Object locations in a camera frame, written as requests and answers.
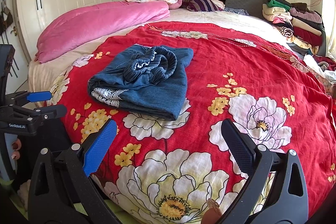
white bedsheet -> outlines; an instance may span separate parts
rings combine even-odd
[[[267,22],[255,17],[242,16],[229,12],[191,12],[186,9],[170,11],[170,17],[158,21],[180,21],[193,23],[213,23],[223,28],[257,35],[267,41],[278,43],[291,50],[286,38]],[[29,64],[28,83],[30,91],[50,90],[54,80],[77,58],[91,54],[108,37],[126,35],[143,24],[132,26],[111,35],[87,42],[59,58],[44,64],[32,61]]]

pink blanket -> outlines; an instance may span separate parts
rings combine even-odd
[[[42,32],[36,59],[46,63],[86,42],[169,15],[164,1],[115,1],[74,9],[56,18]]]

curtain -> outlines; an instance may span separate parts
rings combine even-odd
[[[322,20],[327,36],[326,56],[336,59],[336,0],[323,0]]]

white flower print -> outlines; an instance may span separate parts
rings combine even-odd
[[[52,97],[47,101],[48,106],[56,105],[62,98],[63,93],[68,90],[67,84],[70,83],[70,78],[67,77],[72,68],[73,66],[66,68],[66,70],[63,71],[54,81],[53,86],[50,89]]]
[[[121,208],[148,224],[200,223],[211,198],[225,212],[238,193],[226,192],[229,175],[211,171],[209,153],[177,149],[147,153],[141,166],[124,166],[116,185],[104,192]]]
[[[305,67],[304,65],[302,65],[302,64],[300,63],[300,61],[298,61],[294,56],[291,56],[291,57],[289,58],[289,61],[292,62],[292,66],[293,66],[294,68],[297,68],[298,70],[301,70],[303,73],[307,73],[307,72],[309,72],[308,68]]]
[[[239,39],[239,38],[236,38],[234,39],[235,41],[238,41],[238,42],[241,42],[243,44],[246,44],[246,45],[249,45],[249,46],[252,46],[252,47],[256,47],[257,45],[254,44],[253,41],[250,41],[250,40],[246,40],[246,39]]]
[[[211,126],[211,131],[209,132],[209,141],[214,144],[217,145],[220,151],[227,151],[229,150],[229,147],[226,144],[226,141],[223,138],[222,132],[221,132],[221,126],[222,126],[222,121],[214,124],[213,126]],[[236,175],[240,175],[241,177],[247,179],[248,175],[246,173],[241,172],[235,158],[233,157],[231,151],[230,152],[230,160],[233,163],[233,172]]]
[[[93,57],[93,54],[89,54],[87,56],[80,57],[76,59],[75,62],[72,63],[74,67],[81,68],[89,63],[90,58]]]
[[[195,32],[195,31],[190,31],[190,32],[178,32],[178,31],[164,31],[162,32],[162,35],[164,37],[185,37],[185,38],[205,38],[208,39],[208,35],[205,33],[201,32]]]
[[[176,121],[166,121],[149,115],[130,113],[123,119],[123,122],[126,128],[131,129],[131,135],[137,140],[149,136],[157,140],[168,139],[174,133],[174,128],[182,127],[188,121],[190,112],[187,109],[190,107],[189,100],[186,98]]]
[[[269,97],[254,99],[249,94],[240,94],[229,101],[229,113],[241,133],[248,134],[256,144],[264,144],[275,152],[283,152],[281,146],[288,145],[292,129],[283,126],[286,111],[277,107],[277,102]]]

blue gripper pad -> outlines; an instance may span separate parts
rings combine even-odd
[[[229,119],[222,122],[221,132],[240,170],[253,175],[256,146],[253,140],[247,134],[240,133]]]
[[[87,177],[98,170],[99,165],[117,135],[117,123],[110,120],[99,133],[84,156],[83,170]]]
[[[32,92],[27,96],[27,100],[34,103],[50,100],[51,97],[52,94],[50,91]]]

